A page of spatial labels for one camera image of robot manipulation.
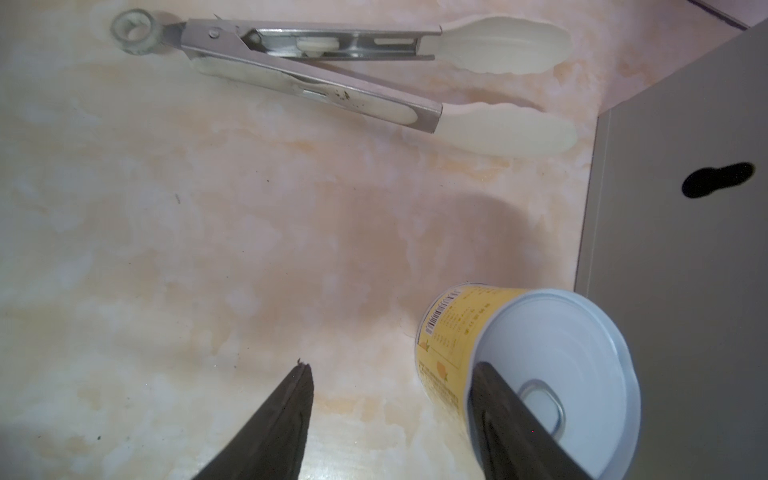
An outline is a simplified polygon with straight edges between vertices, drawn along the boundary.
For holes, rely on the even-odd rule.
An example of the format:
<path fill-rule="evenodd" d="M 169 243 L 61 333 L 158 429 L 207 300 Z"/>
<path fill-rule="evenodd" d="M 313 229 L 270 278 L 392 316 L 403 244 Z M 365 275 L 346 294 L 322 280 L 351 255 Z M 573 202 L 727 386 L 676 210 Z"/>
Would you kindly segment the small yellow can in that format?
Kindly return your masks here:
<path fill-rule="evenodd" d="M 415 337 L 429 398 L 481 454 L 471 371 L 491 364 L 560 447 L 594 479 L 621 479 L 634 456 L 641 395 L 630 351 L 597 305 L 574 292 L 467 283 L 430 306 Z"/>

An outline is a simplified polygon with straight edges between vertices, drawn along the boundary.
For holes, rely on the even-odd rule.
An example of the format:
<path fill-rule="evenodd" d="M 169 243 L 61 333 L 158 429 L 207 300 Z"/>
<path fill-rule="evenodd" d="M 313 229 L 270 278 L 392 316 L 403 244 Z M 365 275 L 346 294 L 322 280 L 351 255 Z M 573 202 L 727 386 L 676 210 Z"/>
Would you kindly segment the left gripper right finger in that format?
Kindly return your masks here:
<path fill-rule="evenodd" d="M 469 405 L 487 479 L 590 478 L 487 362 L 473 369 Z"/>

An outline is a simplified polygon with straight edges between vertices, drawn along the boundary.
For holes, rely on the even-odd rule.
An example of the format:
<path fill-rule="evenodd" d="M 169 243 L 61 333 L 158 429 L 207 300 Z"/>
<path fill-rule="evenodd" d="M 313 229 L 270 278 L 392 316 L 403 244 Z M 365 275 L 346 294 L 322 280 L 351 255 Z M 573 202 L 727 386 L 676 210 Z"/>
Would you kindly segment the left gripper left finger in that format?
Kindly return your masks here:
<path fill-rule="evenodd" d="M 297 479 L 314 398 L 311 366 L 299 362 L 197 479 Z"/>

